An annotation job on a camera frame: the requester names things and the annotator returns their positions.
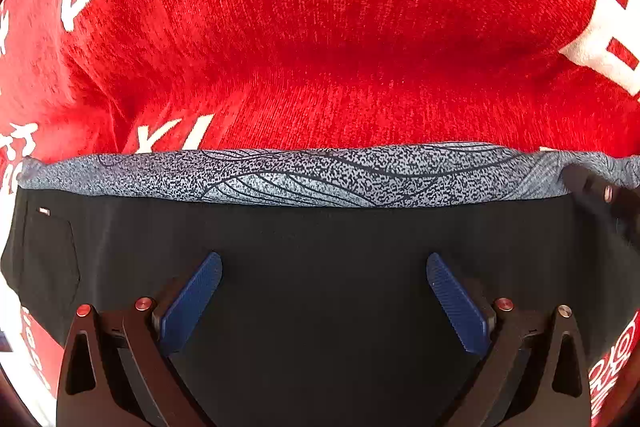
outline pocket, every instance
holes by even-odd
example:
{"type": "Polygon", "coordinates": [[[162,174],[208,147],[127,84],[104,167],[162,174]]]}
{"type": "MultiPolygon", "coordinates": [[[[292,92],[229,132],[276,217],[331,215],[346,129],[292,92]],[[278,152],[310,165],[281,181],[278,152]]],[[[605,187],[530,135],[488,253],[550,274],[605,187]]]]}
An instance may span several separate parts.
{"type": "Polygon", "coordinates": [[[71,223],[44,210],[31,205],[27,209],[18,295],[34,318],[60,341],[80,274],[71,223]]]}

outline black fabric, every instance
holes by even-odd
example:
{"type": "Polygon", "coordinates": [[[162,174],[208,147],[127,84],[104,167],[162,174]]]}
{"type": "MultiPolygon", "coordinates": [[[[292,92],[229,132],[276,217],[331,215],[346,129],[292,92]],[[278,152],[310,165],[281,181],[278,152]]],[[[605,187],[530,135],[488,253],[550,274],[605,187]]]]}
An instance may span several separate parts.
{"type": "Polygon", "coordinates": [[[590,363],[640,307],[640,256],[570,196],[380,210],[19,189],[2,272],[64,343],[79,304],[131,306],[209,251],[222,283],[172,360],[219,427],[433,425],[478,362],[426,282],[433,251],[489,298],[569,304],[590,363]]]}

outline textured blue pad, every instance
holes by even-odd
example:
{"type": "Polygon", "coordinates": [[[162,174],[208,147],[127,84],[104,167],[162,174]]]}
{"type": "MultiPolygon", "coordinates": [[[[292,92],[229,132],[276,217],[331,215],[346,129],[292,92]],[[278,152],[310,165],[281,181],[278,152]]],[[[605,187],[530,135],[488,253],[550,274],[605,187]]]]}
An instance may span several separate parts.
{"type": "Polygon", "coordinates": [[[466,351],[484,357],[491,343],[487,321],[437,253],[427,259],[427,280],[462,346],[466,351]]]}
{"type": "Polygon", "coordinates": [[[220,279],[222,259],[211,252],[162,317],[158,344],[164,356],[180,351],[187,343],[220,279]]]}

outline gray patterned waistband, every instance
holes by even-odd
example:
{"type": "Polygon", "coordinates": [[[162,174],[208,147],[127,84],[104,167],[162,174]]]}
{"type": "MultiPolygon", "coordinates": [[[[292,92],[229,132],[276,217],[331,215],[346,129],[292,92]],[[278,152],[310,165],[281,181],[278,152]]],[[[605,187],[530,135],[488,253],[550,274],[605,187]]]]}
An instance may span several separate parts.
{"type": "Polygon", "coordinates": [[[25,158],[23,188],[87,196],[152,197],[285,206],[448,206],[566,194],[561,169],[581,163],[626,187],[640,185],[640,156],[522,153],[447,142],[366,149],[178,151],[99,154],[46,165],[25,158]]]}

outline blue rubber pad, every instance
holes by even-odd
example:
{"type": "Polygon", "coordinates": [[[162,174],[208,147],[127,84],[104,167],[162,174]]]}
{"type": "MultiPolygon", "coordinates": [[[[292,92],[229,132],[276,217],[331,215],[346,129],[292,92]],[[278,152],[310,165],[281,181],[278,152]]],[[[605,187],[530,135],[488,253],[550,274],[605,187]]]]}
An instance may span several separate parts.
{"type": "Polygon", "coordinates": [[[462,346],[484,357],[491,344],[487,320],[437,253],[427,259],[427,280],[462,346]]]}
{"type": "Polygon", "coordinates": [[[211,252],[162,317],[158,345],[164,356],[180,351],[222,279],[222,259],[211,252]]]}

